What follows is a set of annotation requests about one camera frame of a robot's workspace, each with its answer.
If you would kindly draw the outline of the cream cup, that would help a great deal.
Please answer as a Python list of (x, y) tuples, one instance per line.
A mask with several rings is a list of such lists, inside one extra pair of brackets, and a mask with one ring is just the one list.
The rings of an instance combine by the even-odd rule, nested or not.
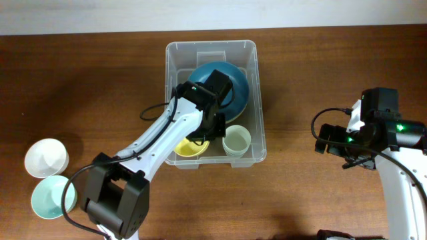
[(227, 147), (232, 150), (249, 149), (251, 145), (250, 132), (241, 125), (232, 125), (226, 129), (226, 136), (222, 139), (223, 148)]

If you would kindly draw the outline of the blue bowl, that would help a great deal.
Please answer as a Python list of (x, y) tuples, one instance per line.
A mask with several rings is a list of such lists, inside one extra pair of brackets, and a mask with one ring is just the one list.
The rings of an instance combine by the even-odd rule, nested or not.
[(188, 80), (204, 83), (213, 70), (218, 70), (227, 75), (233, 83), (234, 100), (227, 107), (220, 109), (220, 113), (225, 114), (226, 123), (230, 123), (242, 114), (248, 104), (250, 93), (248, 80), (235, 65), (224, 61), (214, 61), (201, 65), (193, 71)]

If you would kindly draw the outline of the beige bowl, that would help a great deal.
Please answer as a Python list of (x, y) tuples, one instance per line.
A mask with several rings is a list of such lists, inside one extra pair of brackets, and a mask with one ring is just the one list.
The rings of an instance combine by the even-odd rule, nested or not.
[(232, 118), (230, 120), (226, 120), (226, 124), (231, 123), (231, 122), (235, 121), (237, 118), (239, 118), (242, 115), (242, 113), (246, 110), (247, 106), (248, 106), (248, 104), (246, 104), (245, 107), (234, 118)]

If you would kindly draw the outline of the yellow small bowl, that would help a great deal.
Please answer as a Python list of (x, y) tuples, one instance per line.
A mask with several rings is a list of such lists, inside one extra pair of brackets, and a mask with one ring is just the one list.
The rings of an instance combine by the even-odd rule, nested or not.
[(204, 153), (209, 147), (209, 141), (190, 141), (184, 138), (173, 150), (181, 157), (195, 157)]

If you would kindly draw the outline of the mint green cup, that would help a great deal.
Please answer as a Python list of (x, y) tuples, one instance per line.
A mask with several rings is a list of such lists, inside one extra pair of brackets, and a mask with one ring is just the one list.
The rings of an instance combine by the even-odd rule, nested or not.
[(232, 149), (225, 147), (224, 151), (225, 151), (226, 155), (229, 157), (241, 158), (246, 154), (246, 152), (248, 151), (248, 148), (236, 151), (236, 150), (232, 150)]

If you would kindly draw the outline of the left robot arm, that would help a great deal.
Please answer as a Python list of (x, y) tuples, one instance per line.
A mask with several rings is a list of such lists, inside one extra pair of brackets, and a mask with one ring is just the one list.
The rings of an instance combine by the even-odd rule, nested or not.
[(203, 144), (226, 134), (223, 100), (232, 80), (213, 71), (204, 82), (173, 88), (167, 109), (132, 145), (109, 157), (100, 153), (88, 168), (81, 208), (105, 239), (136, 237), (149, 210), (156, 171), (183, 139)]

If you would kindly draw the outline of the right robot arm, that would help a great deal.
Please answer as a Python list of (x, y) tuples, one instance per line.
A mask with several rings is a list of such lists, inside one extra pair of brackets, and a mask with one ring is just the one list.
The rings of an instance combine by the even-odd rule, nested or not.
[(360, 166), (379, 172), (390, 239), (426, 238), (426, 125), (404, 120), (398, 92), (377, 87), (341, 112), (346, 127), (323, 124), (312, 129), (315, 150), (345, 160), (343, 169)]

